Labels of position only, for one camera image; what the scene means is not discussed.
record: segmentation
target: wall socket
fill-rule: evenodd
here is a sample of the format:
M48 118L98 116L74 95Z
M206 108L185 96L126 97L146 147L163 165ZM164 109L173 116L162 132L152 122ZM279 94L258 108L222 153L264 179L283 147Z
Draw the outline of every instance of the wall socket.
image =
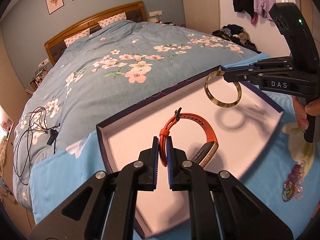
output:
M156 16L156 15L162 15L162 11L156 11L156 12L150 12L150 17Z
M49 59L46 58L46 59L44 60L44 62L42 62L41 64L39 64L39 67L44 67L44 66L47 65L48 63L49 63Z

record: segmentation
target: wardrobe door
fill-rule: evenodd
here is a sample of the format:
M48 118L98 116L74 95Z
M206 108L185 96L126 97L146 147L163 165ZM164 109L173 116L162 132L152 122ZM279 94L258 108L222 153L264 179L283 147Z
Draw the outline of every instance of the wardrobe door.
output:
M220 29L219 0L183 0L186 27L212 34Z

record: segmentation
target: silver pivot bolt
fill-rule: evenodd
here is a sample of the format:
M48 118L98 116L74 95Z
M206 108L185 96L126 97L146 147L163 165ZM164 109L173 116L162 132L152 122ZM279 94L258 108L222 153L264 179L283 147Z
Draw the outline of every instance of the silver pivot bolt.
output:
M182 166L186 167L186 168L191 167L192 166L192 162L191 161L183 161L182 162Z
M221 171L220 176L224 179L227 179L230 177L230 173L228 171Z
M103 179L106 176L106 173L104 171L98 171L96 173L96 178L97 179Z
M136 161L133 163L133 166L135 168L141 168L143 166L143 162L142 161Z

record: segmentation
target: pillow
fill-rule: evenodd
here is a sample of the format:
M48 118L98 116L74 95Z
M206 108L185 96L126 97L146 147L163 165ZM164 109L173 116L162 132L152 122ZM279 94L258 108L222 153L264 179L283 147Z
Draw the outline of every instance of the pillow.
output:
M125 13L119 13L115 16L112 16L108 19L104 19L102 21L99 21L99 25L101 26L101 28L106 27L108 24L115 22L115 21L120 21L120 20L126 20L127 16L125 15Z
M71 43L73 43L74 41L76 41L79 38L85 37L85 36L89 36L90 35L90 28L84 30L83 32L80 32L76 35L73 35L70 38L67 38L64 40L65 44L67 45L67 47L70 46Z

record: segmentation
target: wooden headboard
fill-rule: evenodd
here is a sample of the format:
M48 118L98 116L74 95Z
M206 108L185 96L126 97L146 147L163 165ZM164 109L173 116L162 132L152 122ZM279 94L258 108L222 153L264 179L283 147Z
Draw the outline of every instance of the wooden headboard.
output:
M69 28L66 28L64 31L60 32L44 44L45 50L47 51L52 65L54 66L57 63L58 59L66 50L67 46L64 42L65 39L72 37L73 35L80 33L88 28L90 28L90 33L94 33L97 30L101 29L98 23L99 21L123 12L126 13L128 20L134 22L147 21L147 15L144 10L142 1L114 7L103 12L97 13L95 15L92 15L82 21L79 21L76 24L70 26Z

